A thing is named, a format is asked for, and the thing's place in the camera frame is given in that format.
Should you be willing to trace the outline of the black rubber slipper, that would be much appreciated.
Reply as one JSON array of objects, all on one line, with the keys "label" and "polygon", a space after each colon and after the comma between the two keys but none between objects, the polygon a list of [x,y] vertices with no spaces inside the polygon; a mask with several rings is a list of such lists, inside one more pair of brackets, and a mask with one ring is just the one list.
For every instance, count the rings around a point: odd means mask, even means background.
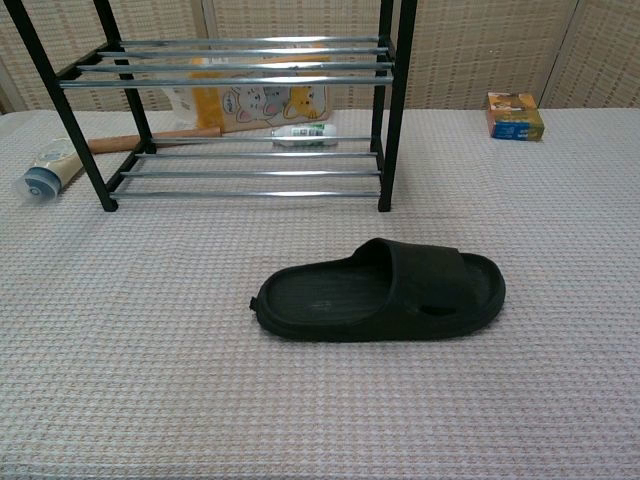
[{"label": "black rubber slipper", "polygon": [[434,341],[484,328],[505,296],[487,257],[373,238],[347,258],[275,272],[250,308],[262,328],[293,340]]}]

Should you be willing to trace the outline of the black metal shoe rack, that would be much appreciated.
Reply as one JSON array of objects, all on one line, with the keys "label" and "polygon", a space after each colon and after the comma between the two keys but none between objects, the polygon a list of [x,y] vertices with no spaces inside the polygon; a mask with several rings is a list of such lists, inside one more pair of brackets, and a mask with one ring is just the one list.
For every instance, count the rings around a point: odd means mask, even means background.
[{"label": "black metal shoe rack", "polygon": [[[409,65],[417,9],[416,0],[381,0],[379,32],[370,37],[267,37],[192,40],[140,40],[121,37],[109,0],[93,0],[106,40],[62,70],[55,70],[22,0],[4,0],[5,7],[49,93],[56,111],[79,153],[79,158],[104,210],[113,212],[128,197],[122,183],[138,178],[138,164],[157,159],[158,147],[171,147],[172,161],[182,161],[182,147],[190,138],[154,138],[140,91],[169,87],[275,84],[283,86],[369,86],[374,90],[372,124],[365,137],[365,156],[375,160],[372,171],[380,184],[374,197],[378,208],[391,208],[397,156],[406,99]],[[328,62],[310,66],[319,76],[245,77],[233,80],[178,80],[170,73],[191,71],[195,57],[284,57],[327,55]],[[67,99],[76,89],[117,89],[127,97],[140,141],[120,167],[104,179]]]}]

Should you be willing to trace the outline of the white bottle green label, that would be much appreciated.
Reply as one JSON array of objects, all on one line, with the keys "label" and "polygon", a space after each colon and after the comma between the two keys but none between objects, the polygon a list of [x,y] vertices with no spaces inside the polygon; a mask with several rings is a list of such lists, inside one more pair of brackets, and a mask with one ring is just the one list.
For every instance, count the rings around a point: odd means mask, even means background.
[{"label": "white bottle green label", "polygon": [[271,132],[272,143],[282,147],[335,146],[337,127],[327,123],[287,125]]}]

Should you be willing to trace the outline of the yellow cat print bag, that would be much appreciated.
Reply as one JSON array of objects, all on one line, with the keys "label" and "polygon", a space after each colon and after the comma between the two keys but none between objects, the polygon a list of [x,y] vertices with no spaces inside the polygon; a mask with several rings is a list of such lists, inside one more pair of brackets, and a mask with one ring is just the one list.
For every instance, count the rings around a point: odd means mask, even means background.
[{"label": "yellow cat print bag", "polygon": [[[319,76],[310,66],[328,62],[327,55],[284,57],[195,57],[191,71],[170,73],[178,80],[237,80],[245,77]],[[229,86],[169,87],[163,90],[173,113],[185,124],[217,128],[222,133],[266,129],[315,120],[330,113],[330,92],[326,85],[283,86],[239,84]]]}]

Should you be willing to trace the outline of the orange blue carton box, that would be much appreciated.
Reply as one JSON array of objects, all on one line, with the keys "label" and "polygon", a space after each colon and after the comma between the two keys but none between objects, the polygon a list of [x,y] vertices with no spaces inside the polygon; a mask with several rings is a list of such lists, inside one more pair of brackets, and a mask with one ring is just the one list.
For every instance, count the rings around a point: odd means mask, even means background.
[{"label": "orange blue carton box", "polygon": [[489,92],[487,98],[491,138],[535,142],[542,139],[545,125],[530,93]]}]

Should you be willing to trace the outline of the wooden rolling pin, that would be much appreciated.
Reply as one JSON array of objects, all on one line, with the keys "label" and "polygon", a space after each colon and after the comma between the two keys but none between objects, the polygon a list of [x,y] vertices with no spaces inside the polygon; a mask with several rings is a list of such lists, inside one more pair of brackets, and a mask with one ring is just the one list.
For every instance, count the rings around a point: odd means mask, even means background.
[{"label": "wooden rolling pin", "polygon": [[[170,138],[214,138],[221,135],[218,127],[192,129],[192,130],[175,130],[166,132],[157,132],[154,138],[170,139]],[[90,139],[88,146],[93,154],[107,154],[132,150],[140,141],[138,135],[126,135],[105,137],[98,139]]]}]

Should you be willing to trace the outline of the woven folding screen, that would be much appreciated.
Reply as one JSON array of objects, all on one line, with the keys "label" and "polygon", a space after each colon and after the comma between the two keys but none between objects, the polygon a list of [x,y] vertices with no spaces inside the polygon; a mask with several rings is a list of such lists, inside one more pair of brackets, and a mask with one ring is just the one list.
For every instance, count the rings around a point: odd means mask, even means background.
[{"label": "woven folding screen", "polygon": [[[364,36],[379,0],[110,0],[125,40]],[[55,70],[105,42],[92,0],[24,0]],[[53,104],[0,0],[0,85]],[[408,108],[480,109],[488,91],[543,108],[640,108],[640,0],[418,0]]]}]

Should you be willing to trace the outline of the cream tube blue cap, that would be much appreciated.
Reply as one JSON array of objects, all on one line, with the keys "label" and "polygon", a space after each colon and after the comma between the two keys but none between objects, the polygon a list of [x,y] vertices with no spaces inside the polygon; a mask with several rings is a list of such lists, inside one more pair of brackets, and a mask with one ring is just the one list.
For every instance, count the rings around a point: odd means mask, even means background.
[{"label": "cream tube blue cap", "polygon": [[33,203],[56,199],[83,170],[76,149],[68,138],[47,144],[32,166],[14,183],[15,191]]}]

